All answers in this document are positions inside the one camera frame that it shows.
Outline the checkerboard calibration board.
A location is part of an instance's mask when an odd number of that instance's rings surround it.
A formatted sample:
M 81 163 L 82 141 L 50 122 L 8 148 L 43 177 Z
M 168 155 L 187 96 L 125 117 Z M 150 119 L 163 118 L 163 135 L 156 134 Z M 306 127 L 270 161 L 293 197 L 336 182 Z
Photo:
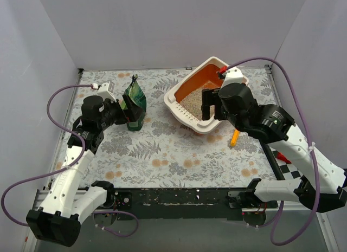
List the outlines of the checkerboard calibration board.
M 302 177 L 302 173 L 292 163 L 286 164 L 285 162 L 278 160 L 276 158 L 278 151 L 272 151 L 272 152 L 286 180 Z

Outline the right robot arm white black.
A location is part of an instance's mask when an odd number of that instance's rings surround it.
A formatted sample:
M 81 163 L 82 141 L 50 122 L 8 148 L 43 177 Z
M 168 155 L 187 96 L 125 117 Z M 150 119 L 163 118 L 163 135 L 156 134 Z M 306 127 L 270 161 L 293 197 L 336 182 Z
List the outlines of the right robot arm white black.
M 328 212 L 346 205 L 346 171 L 309 145 L 294 119 L 280 106 L 259 105 L 244 83 L 202 91 L 202 118 L 210 107 L 215 119 L 228 120 L 238 131 L 267 144 L 283 154 L 301 173 L 290 180 L 254 179 L 240 200 L 251 207 L 269 201 L 301 203 L 312 210 L 319 197 L 317 212 Z

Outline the black bag clip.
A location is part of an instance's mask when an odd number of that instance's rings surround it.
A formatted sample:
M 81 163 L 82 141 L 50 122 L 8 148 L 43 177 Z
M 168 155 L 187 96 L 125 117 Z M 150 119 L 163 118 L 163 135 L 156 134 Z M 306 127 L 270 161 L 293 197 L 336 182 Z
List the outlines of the black bag clip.
M 131 87 L 132 87 L 133 84 L 136 82 L 137 78 L 138 78 L 138 75 L 137 75 L 137 74 L 132 75 L 132 82 L 131 82 L 131 84 L 130 84 Z

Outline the green litter bag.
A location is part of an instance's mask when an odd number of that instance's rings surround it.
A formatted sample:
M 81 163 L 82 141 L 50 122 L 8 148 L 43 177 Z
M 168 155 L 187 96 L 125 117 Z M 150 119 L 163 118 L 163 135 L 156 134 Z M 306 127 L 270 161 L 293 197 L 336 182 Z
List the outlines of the green litter bag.
M 125 89 L 121 103 L 121 108 L 128 119 L 127 129 L 129 131 L 142 129 L 147 108 L 146 96 L 138 84 L 137 78 L 137 74 L 132 76 L 132 81 Z

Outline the red white small block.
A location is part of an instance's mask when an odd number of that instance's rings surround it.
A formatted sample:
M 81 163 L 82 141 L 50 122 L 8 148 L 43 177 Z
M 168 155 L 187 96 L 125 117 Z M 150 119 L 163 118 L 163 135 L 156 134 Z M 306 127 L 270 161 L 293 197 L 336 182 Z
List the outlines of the red white small block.
M 276 158 L 285 162 L 286 164 L 291 164 L 291 162 L 280 152 L 277 153 Z

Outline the white orange litter box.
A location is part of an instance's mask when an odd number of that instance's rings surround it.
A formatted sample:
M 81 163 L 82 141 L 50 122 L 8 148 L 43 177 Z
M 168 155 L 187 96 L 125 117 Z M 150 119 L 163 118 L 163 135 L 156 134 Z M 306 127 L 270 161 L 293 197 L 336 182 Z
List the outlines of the white orange litter box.
M 164 103 L 172 115 L 183 125 L 198 134 L 208 134 L 221 123 L 214 119 L 215 106 L 211 105 L 203 120 L 202 92 L 221 88 L 227 84 L 249 82 L 238 67 L 225 70 L 227 63 L 217 57 L 210 57 L 173 86 L 165 95 Z

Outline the yellow plastic scoop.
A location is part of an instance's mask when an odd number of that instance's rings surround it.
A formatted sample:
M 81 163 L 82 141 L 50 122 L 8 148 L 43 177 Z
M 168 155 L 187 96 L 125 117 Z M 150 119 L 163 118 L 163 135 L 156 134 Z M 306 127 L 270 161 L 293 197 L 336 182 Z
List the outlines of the yellow plastic scoop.
M 232 138 L 230 140 L 230 146 L 235 146 L 237 144 L 238 137 L 239 137 L 239 131 L 235 129 L 232 135 Z

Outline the floral table mat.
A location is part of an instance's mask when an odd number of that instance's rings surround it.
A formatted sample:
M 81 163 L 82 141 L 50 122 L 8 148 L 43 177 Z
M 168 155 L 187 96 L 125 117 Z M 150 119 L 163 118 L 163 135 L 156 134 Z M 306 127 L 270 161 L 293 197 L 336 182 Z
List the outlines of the floral table mat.
M 81 188 L 97 180 L 117 188 L 217 188 L 275 179 L 257 140 L 241 133 L 236 146 L 230 145 L 234 129 L 229 122 L 199 135 L 175 119 L 164 95 L 188 74 L 186 69 L 137 71 L 147 100 L 143 127 L 136 132 L 126 125 L 108 128 Z

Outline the cat litter granules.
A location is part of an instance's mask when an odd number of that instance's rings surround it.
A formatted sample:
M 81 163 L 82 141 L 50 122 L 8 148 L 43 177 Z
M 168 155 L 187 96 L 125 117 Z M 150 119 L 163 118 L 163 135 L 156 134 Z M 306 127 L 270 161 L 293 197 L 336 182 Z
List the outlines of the cat litter granules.
M 202 120 L 202 91 L 204 89 L 214 89 L 215 86 L 203 85 L 202 87 L 189 93 L 179 104 L 183 106 L 196 119 Z

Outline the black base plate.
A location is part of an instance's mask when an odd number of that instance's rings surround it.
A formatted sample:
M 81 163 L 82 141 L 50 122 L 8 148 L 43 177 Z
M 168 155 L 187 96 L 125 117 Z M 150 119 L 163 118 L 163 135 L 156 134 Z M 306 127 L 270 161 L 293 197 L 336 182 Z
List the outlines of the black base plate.
M 245 188 L 130 188 L 115 189 L 112 209 L 138 219 L 243 220 L 245 211 L 264 214 L 277 202 L 255 203 L 241 198 Z

